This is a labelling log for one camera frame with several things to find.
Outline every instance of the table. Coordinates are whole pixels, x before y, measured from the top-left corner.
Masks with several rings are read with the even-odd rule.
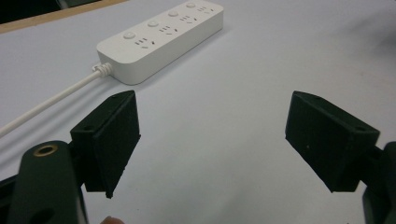
[[[135,90],[142,138],[114,198],[84,193],[91,223],[364,223],[360,184],[331,194],[285,140],[293,91],[396,136],[396,3],[213,0],[224,28],[136,86],[93,83],[0,139],[0,177],[22,153]],[[134,0],[0,35],[0,125],[91,72],[101,40],[180,0]]]

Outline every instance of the electrical outlet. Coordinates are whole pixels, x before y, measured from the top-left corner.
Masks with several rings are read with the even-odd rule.
[[[190,1],[100,42],[101,63],[111,63],[112,76],[138,84],[222,28],[223,7]]]

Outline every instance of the white cable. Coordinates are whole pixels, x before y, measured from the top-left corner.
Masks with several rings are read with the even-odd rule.
[[[84,87],[85,85],[87,85],[88,83],[92,82],[93,80],[95,80],[99,77],[106,77],[106,76],[110,75],[111,72],[112,72],[112,67],[111,67],[111,64],[109,64],[109,63],[104,63],[99,66],[96,66],[95,71],[92,74],[90,74],[89,76],[82,79],[80,82],[78,82],[78,83],[74,84],[73,86],[67,88],[66,90],[59,92],[58,94],[52,96],[47,101],[41,103],[40,105],[35,106],[33,109],[27,111],[26,113],[19,116],[17,119],[14,119],[9,124],[2,127],[0,129],[0,138],[5,136],[6,134],[12,132],[14,129],[21,126],[24,122],[28,121],[29,119],[32,119],[39,113],[43,112],[45,109],[49,108],[52,105],[55,105],[56,103],[58,103],[66,96],[70,95],[71,93],[78,91],[79,89],[81,89],[82,87]]]

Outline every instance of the black plastic part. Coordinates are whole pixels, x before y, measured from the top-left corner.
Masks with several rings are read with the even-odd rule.
[[[375,146],[378,136],[378,130],[316,95],[292,95],[286,139],[330,191],[356,190],[358,158]]]
[[[363,207],[366,224],[385,224],[390,209],[388,198],[378,196],[367,188],[363,194]]]
[[[0,182],[0,223],[7,222],[16,178],[17,177],[14,175]]]
[[[380,164],[390,201],[390,209],[384,224],[394,224],[396,223],[396,142],[385,146]]]
[[[80,195],[68,145],[37,145],[22,157],[7,223],[87,223]]]
[[[87,191],[111,198],[140,138],[134,91],[109,97],[70,133]]]

